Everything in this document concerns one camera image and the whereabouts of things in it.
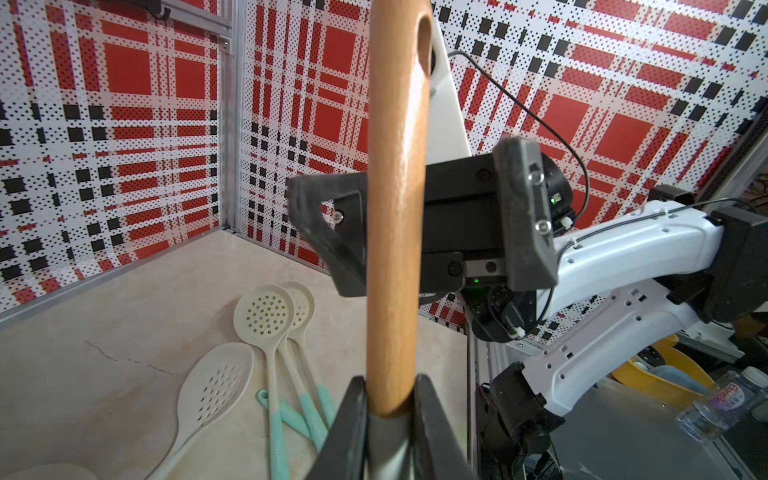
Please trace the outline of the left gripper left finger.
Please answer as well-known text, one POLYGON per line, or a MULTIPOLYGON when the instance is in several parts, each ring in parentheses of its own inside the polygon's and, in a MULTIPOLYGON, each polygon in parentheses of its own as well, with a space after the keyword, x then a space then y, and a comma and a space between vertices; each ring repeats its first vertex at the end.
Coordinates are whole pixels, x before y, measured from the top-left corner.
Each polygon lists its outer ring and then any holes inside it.
POLYGON ((364 478, 368 406, 363 376, 351 379, 324 446, 307 480, 364 478))

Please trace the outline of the cream utensil rack stand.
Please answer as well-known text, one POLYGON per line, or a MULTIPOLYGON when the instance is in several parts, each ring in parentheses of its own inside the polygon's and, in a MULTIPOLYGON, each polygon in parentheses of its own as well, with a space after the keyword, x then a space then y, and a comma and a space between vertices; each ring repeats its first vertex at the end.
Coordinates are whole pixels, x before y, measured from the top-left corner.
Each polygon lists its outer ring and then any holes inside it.
POLYGON ((68 464, 53 463, 39 465, 21 470, 7 476, 2 480, 96 480, 96 475, 89 469, 68 464))

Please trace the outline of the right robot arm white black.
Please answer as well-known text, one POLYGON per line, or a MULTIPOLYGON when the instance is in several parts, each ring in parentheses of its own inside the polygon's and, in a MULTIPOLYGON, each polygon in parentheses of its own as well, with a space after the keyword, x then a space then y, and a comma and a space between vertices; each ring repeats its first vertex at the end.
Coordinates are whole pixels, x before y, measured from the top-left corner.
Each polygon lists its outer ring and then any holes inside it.
POLYGON ((583 394, 634 354, 767 299, 767 220, 742 200, 693 203, 660 185, 623 217, 574 233, 569 187, 532 140, 426 165, 386 148, 364 173, 287 182, 292 225, 338 293, 367 300, 366 373, 312 468, 318 477, 470 477, 430 379, 417 313, 455 292, 485 339, 515 340, 593 294, 606 300, 554 345, 490 384, 494 449, 544 448, 583 394))

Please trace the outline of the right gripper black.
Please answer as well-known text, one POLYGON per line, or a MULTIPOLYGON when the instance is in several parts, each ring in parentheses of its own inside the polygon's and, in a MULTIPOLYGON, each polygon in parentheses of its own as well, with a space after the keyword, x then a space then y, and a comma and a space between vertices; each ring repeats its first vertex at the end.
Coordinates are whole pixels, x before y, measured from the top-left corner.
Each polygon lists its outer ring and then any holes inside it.
MULTIPOLYGON (((365 295, 367 175, 297 176, 287 194, 291 223, 338 293, 365 295)), ((427 166, 421 292, 457 292, 472 281, 516 292, 555 286, 553 236, 572 202, 568 180, 531 140, 506 138, 489 154, 427 166)))

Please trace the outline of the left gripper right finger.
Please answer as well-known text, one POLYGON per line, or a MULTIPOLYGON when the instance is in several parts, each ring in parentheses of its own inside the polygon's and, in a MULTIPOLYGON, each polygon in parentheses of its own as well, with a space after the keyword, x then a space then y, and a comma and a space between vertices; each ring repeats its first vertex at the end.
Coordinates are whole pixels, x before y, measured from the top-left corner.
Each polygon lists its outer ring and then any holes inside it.
POLYGON ((476 479, 434 385, 425 374, 415 378, 413 435, 415 479, 476 479))

